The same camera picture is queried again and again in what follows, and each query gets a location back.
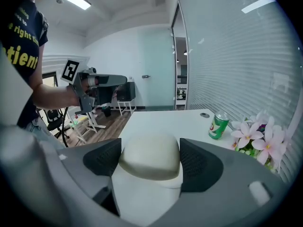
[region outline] white table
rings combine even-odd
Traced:
[[[207,113],[209,118],[200,116]],[[233,143],[231,129],[214,140],[208,130],[214,114],[208,109],[185,111],[134,112],[120,134],[122,149],[127,141],[140,132],[167,132],[180,138],[199,140],[229,148]],[[179,198],[182,184],[182,165],[179,176],[168,181],[151,181],[127,173],[120,165],[113,176],[113,187],[121,218],[139,226],[148,226],[161,217]]]

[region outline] white dome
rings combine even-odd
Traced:
[[[119,159],[128,173],[149,180],[169,180],[179,174],[180,153],[176,138],[165,133],[134,135]]]

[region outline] metal frame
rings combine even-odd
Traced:
[[[186,36],[186,50],[187,50],[187,93],[186,93],[185,107],[184,107],[184,110],[186,110],[186,108],[187,108],[187,99],[188,99],[188,92],[189,92],[189,49],[188,49],[188,36],[187,36],[186,24],[185,24],[183,12],[182,12],[182,7],[180,5],[180,0],[178,0],[178,7],[180,9],[180,13],[181,13],[181,16],[182,16],[182,21],[183,21],[183,25],[184,25],[184,29],[185,29],[185,36]]]
[[[172,31],[174,31],[174,25],[175,25],[175,21],[176,21],[176,18],[177,18],[177,14],[178,12],[180,11],[180,14],[181,14],[181,17],[182,17],[182,21],[183,21],[183,26],[184,26],[184,30],[185,30],[185,41],[186,41],[186,50],[187,50],[187,93],[186,93],[186,99],[185,99],[185,107],[184,107],[184,110],[186,110],[186,107],[187,107],[187,99],[188,99],[188,87],[189,87],[189,49],[188,49],[188,36],[187,36],[187,31],[186,31],[186,25],[185,25],[185,21],[184,21],[184,16],[183,16],[183,12],[182,12],[182,8],[181,8],[181,5],[180,5],[180,0],[178,0],[178,4],[177,4],[177,8],[176,8],[176,13],[175,13],[175,17],[174,17],[174,20],[172,22],[172,25],[171,25],[171,28],[172,28]],[[177,82],[178,82],[178,76],[177,76],[177,51],[176,51],[176,37],[174,35],[174,42],[175,42],[175,63],[176,63],[176,70],[175,70],[175,74],[176,74],[176,86],[175,86],[175,109],[177,108],[177,103],[176,103],[176,100],[177,100]]]

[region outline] window blinds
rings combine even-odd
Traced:
[[[258,0],[179,1],[188,40],[187,109],[224,110],[231,120],[267,110],[288,127],[302,87],[302,54],[278,3],[244,13]],[[287,151],[280,174],[290,181],[302,146]]]

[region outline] green soda can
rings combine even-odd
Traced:
[[[219,139],[229,122],[229,117],[226,112],[219,111],[215,113],[212,125],[209,128],[208,134],[213,139]]]

